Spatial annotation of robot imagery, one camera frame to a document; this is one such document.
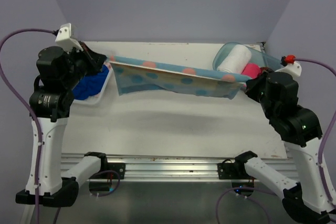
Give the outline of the white towel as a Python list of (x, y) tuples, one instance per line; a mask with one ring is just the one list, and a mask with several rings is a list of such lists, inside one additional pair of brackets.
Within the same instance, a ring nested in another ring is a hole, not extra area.
[(244, 45), (235, 45), (216, 68), (218, 71), (241, 74), (251, 59), (250, 50)]

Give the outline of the light blue patterned cloth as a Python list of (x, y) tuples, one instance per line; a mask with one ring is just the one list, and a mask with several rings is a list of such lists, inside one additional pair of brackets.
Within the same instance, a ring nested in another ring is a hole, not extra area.
[(165, 90), (200, 97), (233, 99), (249, 76), (111, 56), (119, 95)]

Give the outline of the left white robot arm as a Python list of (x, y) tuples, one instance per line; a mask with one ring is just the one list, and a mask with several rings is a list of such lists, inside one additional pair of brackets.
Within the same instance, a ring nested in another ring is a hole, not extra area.
[(88, 48), (65, 52), (51, 46), (39, 52), (39, 75), (29, 98), (34, 134), (30, 177), (25, 189), (16, 194), (16, 203), (70, 207), (90, 177), (107, 176), (109, 165), (104, 153), (88, 152), (69, 171), (62, 173), (60, 168), (62, 142), (74, 101), (72, 91), (83, 77), (100, 73), (106, 59)]

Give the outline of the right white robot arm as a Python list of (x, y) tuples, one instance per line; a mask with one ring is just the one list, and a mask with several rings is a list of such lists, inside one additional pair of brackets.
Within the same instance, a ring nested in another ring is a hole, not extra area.
[(258, 102), (269, 124), (280, 135), (295, 163), (299, 180), (287, 178), (248, 151), (235, 157), (234, 172), (253, 177), (281, 200), (286, 213), (298, 223), (329, 223), (335, 213), (335, 190), (321, 175), (319, 151), (322, 130), (317, 115), (298, 104), (298, 83), (284, 72), (263, 73), (246, 82), (246, 95)]

